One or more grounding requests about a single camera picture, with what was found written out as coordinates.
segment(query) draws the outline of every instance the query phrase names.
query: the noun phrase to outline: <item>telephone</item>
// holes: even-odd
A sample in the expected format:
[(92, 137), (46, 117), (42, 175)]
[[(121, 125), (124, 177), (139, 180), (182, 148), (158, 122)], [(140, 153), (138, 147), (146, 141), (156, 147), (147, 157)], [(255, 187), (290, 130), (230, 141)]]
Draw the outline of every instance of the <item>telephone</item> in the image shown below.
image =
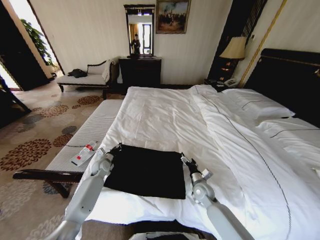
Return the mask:
[(238, 81), (236, 78), (230, 78), (229, 80), (224, 82), (224, 85), (229, 88), (235, 88), (238, 85)]

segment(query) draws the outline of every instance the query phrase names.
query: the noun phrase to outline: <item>picture frame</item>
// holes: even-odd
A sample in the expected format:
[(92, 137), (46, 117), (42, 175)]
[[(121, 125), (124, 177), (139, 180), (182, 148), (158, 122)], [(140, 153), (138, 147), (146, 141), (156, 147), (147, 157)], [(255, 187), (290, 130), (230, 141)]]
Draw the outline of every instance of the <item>picture frame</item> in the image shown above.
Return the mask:
[(191, 0), (157, 0), (156, 34), (185, 34)]

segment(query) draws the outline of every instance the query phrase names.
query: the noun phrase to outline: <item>dresser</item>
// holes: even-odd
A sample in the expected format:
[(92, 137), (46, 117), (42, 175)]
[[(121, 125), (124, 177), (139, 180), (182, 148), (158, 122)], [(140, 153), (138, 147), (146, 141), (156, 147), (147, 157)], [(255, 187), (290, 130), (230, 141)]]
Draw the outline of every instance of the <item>dresser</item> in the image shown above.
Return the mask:
[(161, 60), (160, 57), (119, 58), (123, 84), (126, 87), (159, 87)]

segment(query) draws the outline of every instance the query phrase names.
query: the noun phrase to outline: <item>mirror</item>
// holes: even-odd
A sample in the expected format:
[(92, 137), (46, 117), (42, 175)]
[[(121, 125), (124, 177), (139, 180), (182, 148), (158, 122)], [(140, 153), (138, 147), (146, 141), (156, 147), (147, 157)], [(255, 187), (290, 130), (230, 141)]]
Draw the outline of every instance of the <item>mirror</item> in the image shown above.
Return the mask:
[(154, 55), (154, 4), (124, 5), (130, 56)]

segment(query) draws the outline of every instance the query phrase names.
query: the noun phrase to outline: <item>carpet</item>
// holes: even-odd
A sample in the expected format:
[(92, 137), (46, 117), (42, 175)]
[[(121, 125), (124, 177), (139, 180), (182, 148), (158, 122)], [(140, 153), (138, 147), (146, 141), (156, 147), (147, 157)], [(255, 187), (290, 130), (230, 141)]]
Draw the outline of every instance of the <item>carpet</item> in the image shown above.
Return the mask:
[[(102, 90), (65, 86), (61, 93), (52, 81), (13, 93), (32, 112), (0, 129), (0, 239), (39, 240), (60, 224), (77, 185), (62, 198), (44, 181), (17, 180), (12, 175), (21, 169), (45, 169), (103, 101)], [(129, 226), (88, 221), (82, 239), (127, 240), (132, 234)]]

